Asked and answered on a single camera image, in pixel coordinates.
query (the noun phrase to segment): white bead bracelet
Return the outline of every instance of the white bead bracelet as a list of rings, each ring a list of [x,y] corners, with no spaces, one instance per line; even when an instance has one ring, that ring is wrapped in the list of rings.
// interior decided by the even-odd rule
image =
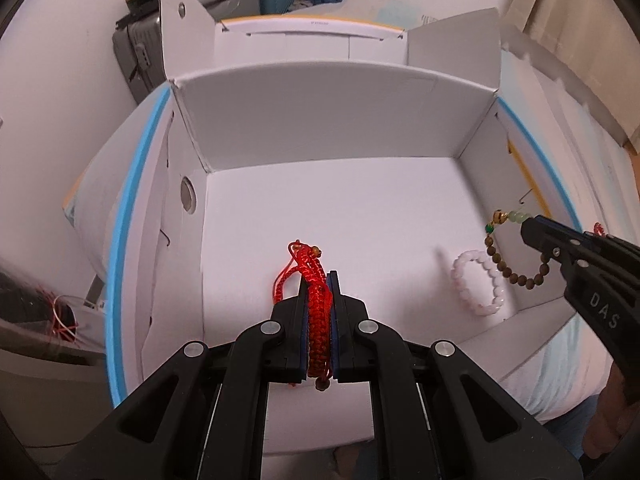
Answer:
[[[482,268],[487,271],[494,284],[494,300],[489,305],[483,305],[478,303],[471,295],[471,291],[466,287],[466,281],[464,278],[465,265],[468,262],[478,262],[482,265]],[[500,310],[500,307],[504,304],[505,292],[502,287],[502,274],[495,268],[495,264],[491,258],[481,251],[466,251],[457,257],[453,262],[453,269],[451,270],[451,277],[453,283],[458,290],[462,301],[469,306],[471,311],[476,316],[490,316]]]

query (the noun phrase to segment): blue stripe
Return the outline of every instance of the blue stripe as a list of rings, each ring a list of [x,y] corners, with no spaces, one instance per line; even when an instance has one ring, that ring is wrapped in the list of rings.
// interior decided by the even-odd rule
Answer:
[[[516,124],[516,126],[518,127],[518,129],[520,130],[524,138],[527,139],[527,142],[529,143],[533,151],[538,156],[540,162],[542,162],[542,165],[545,167],[546,172],[548,173],[549,177],[551,177],[551,180],[556,186],[556,190],[558,191],[558,194],[562,199],[562,203],[564,204],[564,207],[569,213],[571,222],[574,224],[574,229],[578,232],[584,231],[584,229],[582,228],[582,225],[580,224],[580,220],[578,220],[578,215],[575,212],[574,204],[571,202],[571,199],[569,198],[568,193],[564,189],[564,186],[560,181],[560,177],[558,176],[558,173],[556,172],[555,168],[553,167],[549,159],[546,157],[545,153],[540,148],[536,139],[533,137],[533,135],[531,135],[530,131],[527,130],[527,127],[522,123],[520,118],[516,115],[516,113],[511,109],[511,107],[506,103],[506,101],[501,96],[498,96],[498,103],[500,104],[500,106],[502,106],[504,111],[507,112],[511,120]]]
[[[114,407],[127,397],[127,387],[124,380],[124,368],[122,364],[122,334],[121,334],[121,308],[122,308],[122,275],[124,272],[124,259],[126,254],[127,239],[133,206],[136,203],[136,195],[145,167],[146,157],[149,153],[151,140],[164,107],[169,101],[171,90],[167,86],[158,98],[151,115],[142,131],[142,136],[133,160],[127,173],[127,178],[122,188],[118,214],[116,215],[111,235],[111,247],[109,252],[109,266],[107,268],[107,283],[105,292],[105,346],[107,354],[107,375],[109,378],[109,390]]]

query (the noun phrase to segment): red string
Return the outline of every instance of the red string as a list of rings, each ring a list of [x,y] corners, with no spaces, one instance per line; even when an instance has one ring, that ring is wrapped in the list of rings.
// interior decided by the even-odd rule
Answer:
[[[56,304],[56,297],[54,294],[52,294],[51,292],[46,292],[44,290],[42,290],[41,288],[38,289],[40,291],[40,293],[43,295],[44,298],[46,298],[47,301],[49,301],[49,304],[51,306],[52,310],[56,311],[56,314],[58,314],[58,318],[62,318],[62,309],[60,308],[60,306],[58,304]],[[64,326],[61,325],[58,322],[58,319],[56,318],[56,316],[54,316],[52,314],[51,317],[51,334],[50,335],[57,335],[59,338],[64,339],[65,341],[69,341],[71,343],[75,343],[76,342],[76,333],[73,332],[78,328],[78,324],[73,324],[70,326]]]
[[[602,227],[602,224],[600,222],[596,222],[593,225],[593,233],[597,234],[598,236],[605,236],[606,233],[604,232],[604,227]]]
[[[325,390],[331,378],[330,365],[330,327],[331,305],[333,295],[326,284],[326,275],[318,258],[322,252],[317,247],[310,247],[296,240],[289,244],[291,261],[282,269],[273,282],[271,290],[273,303],[282,300],[284,282],[299,272],[307,284],[308,295],[308,334],[309,362],[307,375],[316,378],[316,388]]]

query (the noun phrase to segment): white box floor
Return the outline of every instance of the white box floor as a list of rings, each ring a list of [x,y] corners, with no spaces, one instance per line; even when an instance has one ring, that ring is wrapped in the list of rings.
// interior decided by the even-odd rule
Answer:
[[[494,316],[463,307],[449,277],[462,252],[484,247],[486,219],[450,158],[363,158],[296,162],[213,173],[202,239],[204,325],[210,346],[235,340],[271,314],[271,285],[299,238],[322,249],[341,292],[404,339],[462,342],[516,313],[511,298]],[[465,275],[479,300],[491,281]],[[297,293],[290,279],[285,297]],[[366,384],[312,381],[270,389],[264,452],[292,452],[372,436]],[[308,431],[309,424],[315,431]]]

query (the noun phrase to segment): wooden bead bracelet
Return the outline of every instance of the wooden bead bracelet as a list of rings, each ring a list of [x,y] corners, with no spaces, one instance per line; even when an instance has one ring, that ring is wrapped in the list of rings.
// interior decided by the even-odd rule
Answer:
[[[494,212],[493,219],[484,228],[486,231],[484,244],[486,245],[486,253],[491,256],[491,260],[496,264],[497,269],[502,273],[502,275],[509,280],[509,283],[512,285],[517,283],[518,285],[531,290],[535,286],[542,285],[545,282],[545,276],[549,273],[548,263],[551,258],[545,254],[540,255],[540,260],[542,261],[542,265],[540,265],[540,272],[533,278],[528,278],[524,274],[517,275],[507,266],[507,263],[502,259],[500,253],[496,251],[494,247],[494,238],[492,237],[496,224],[504,224],[507,220],[517,224],[522,224],[527,218],[531,218],[531,215],[518,211],[509,211],[508,213],[505,213],[498,209]]]

